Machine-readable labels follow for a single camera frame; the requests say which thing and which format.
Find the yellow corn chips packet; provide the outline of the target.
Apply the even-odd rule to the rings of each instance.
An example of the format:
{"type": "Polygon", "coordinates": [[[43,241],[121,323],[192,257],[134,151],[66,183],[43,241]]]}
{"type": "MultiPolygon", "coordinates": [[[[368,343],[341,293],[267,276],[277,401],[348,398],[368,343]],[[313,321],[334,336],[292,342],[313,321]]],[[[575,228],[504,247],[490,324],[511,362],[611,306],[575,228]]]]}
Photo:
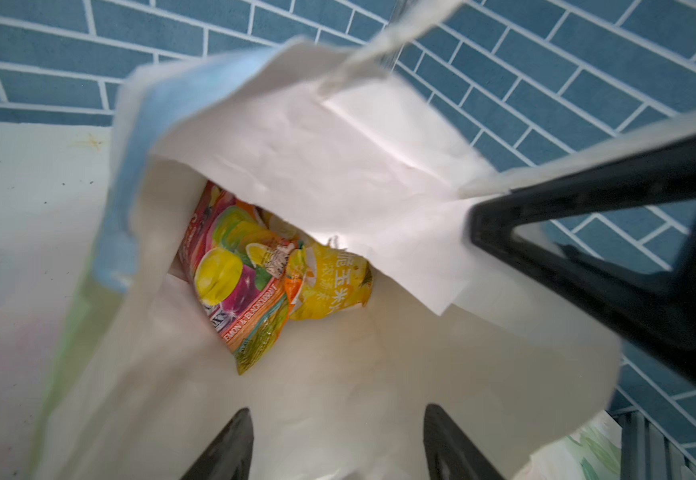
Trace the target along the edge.
{"type": "Polygon", "coordinates": [[[373,271],[366,259],[315,241],[290,255],[285,275],[290,320],[319,320],[365,306],[373,291],[373,271]]]}

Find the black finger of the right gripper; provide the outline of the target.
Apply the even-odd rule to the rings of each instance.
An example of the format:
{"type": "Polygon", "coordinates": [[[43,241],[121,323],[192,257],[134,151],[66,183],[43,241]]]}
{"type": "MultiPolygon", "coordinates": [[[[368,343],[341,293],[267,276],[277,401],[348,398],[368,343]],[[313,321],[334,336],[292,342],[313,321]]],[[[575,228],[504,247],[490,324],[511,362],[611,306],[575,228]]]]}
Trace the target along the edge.
{"type": "Polygon", "coordinates": [[[476,206],[468,236],[696,386],[696,133],[476,206]]]}

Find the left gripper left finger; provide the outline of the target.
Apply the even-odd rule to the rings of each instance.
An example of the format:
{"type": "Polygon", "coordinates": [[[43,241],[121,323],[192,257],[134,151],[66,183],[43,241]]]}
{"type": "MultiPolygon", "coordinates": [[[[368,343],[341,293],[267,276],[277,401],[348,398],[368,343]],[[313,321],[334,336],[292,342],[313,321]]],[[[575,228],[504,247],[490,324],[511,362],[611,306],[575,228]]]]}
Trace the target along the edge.
{"type": "Polygon", "coordinates": [[[247,480],[254,450],[249,408],[238,410],[183,474],[181,480],[247,480]]]}

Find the illustrated paper gift bag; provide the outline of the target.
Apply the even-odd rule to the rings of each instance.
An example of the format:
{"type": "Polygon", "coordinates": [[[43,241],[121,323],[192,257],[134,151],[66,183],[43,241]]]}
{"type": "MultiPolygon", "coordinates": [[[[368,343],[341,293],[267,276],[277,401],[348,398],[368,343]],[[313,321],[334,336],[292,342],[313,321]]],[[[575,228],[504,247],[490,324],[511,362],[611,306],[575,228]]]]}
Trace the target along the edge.
{"type": "Polygon", "coordinates": [[[255,479],[423,479],[440,405],[497,471],[609,404],[620,338],[466,239],[493,198],[696,135],[696,112],[496,171],[379,57],[441,21],[423,1],[359,48],[143,66],[113,124],[107,204],[37,425],[33,479],[177,479],[248,409],[255,479]],[[247,373],[171,266],[207,181],[378,271],[369,304],[305,320],[247,373]]]}

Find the lemon fruit candy packet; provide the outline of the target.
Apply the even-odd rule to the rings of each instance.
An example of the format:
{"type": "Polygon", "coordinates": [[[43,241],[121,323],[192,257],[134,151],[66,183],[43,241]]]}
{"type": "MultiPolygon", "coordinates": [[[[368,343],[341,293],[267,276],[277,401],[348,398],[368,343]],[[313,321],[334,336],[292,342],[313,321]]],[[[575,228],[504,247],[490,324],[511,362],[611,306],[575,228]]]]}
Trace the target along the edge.
{"type": "Polygon", "coordinates": [[[273,347],[289,318],[286,268],[297,249],[265,226],[257,207],[205,185],[178,258],[240,375],[273,347]]]}

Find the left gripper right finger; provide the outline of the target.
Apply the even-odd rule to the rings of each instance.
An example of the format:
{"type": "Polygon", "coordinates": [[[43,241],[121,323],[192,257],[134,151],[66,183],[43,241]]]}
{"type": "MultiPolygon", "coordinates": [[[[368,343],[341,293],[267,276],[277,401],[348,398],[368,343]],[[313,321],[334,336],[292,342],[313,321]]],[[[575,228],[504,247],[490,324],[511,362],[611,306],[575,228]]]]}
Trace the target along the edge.
{"type": "Polygon", "coordinates": [[[431,480],[504,479],[440,405],[426,406],[423,436],[431,480]]]}

